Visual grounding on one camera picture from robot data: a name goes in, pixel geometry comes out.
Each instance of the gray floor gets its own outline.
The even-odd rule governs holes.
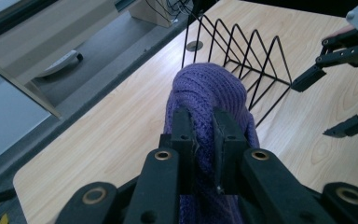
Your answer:
[[[0,191],[12,189],[14,174],[23,164],[183,31],[186,19],[181,15],[164,28],[124,13],[76,49],[84,56],[81,63],[73,61],[57,74],[35,79],[62,117],[50,116],[0,156]],[[17,198],[0,204],[0,217],[4,213],[10,223],[26,223]]]

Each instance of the light wood tabletop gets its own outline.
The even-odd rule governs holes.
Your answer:
[[[278,35],[292,78],[314,64],[324,36],[347,24],[342,18],[234,0],[221,0],[206,14],[229,28],[237,23],[247,36],[258,29],[268,46]],[[196,38],[197,29],[193,23],[189,40]],[[205,62],[208,36],[200,40],[204,48],[197,62]],[[184,41],[181,33],[17,172],[14,186],[29,223],[51,221],[88,183],[119,187],[140,174],[146,154],[158,147]],[[284,73],[282,60],[274,55],[279,54],[271,56],[276,69]],[[341,139],[322,135],[358,114],[358,68],[324,70],[328,75],[307,91],[289,91],[257,128],[261,147],[274,152],[302,184],[318,191],[329,182],[358,186],[358,134]],[[281,88],[252,110],[256,119]]]

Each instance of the purple knit hat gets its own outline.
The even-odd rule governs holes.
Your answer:
[[[194,120],[196,183],[193,195],[181,195],[180,223],[242,223],[237,197],[218,195],[213,183],[213,108],[238,122],[251,147],[259,147],[255,121],[246,108],[241,81],[213,63],[193,63],[176,75],[167,102],[164,133],[172,132],[172,114],[185,107]]]

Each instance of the purple knitted fabric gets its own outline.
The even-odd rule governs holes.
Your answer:
[[[242,223],[237,196],[218,195],[213,184],[213,108],[229,112],[249,144],[259,147],[255,121],[245,105],[246,90],[225,68],[193,63],[176,75],[167,102],[164,133],[172,132],[172,113],[184,106],[197,136],[196,183],[193,195],[181,195],[180,223]]]

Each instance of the black wire rack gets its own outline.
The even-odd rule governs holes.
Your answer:
[[[255,116],[256,127],[258,127],[283,96],[289,92],[292,85],[280,38],[273,37],[267,49],[257,30],[253,30],[248,39],[238,24],[234,24],[231,30],[228,30],[222,20],[218,19],[212,23],[205,15],[197,18],[195,22],[199,23],[197,39],[189,43],[187,41],[190,20],[187,24],[182,68],[185,66],[185,62],[216,63],[238,76],[248,91],[248,97],[251,96],[251,100],[247,101],[249,110],[254,116],[254,110],[257,110],[256,114],[260,114],[260,116]],[[202,46],[207,45],[203,43],[209,42],[209,53],[202,54],[208,55],[208,58],[198,57],[198,51]],[[285,73],[284,76],[278,76],[278,71],[272,63],[277,60],[280,61],[280,66],[284,65],[280,69]],[[274,88],[277,85],[284,85],[284,88]],[[273,100],[263,105],[264,97],[273,97]]]

